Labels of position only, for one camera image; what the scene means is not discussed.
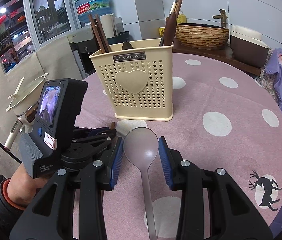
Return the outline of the person left hand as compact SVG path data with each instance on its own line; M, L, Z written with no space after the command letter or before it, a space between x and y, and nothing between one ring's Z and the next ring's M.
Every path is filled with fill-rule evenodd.
M46 177L33 179L27 173L24 164L21 164L8 182L7 196L14 204L28 206L37 191L43 188L48 180Z

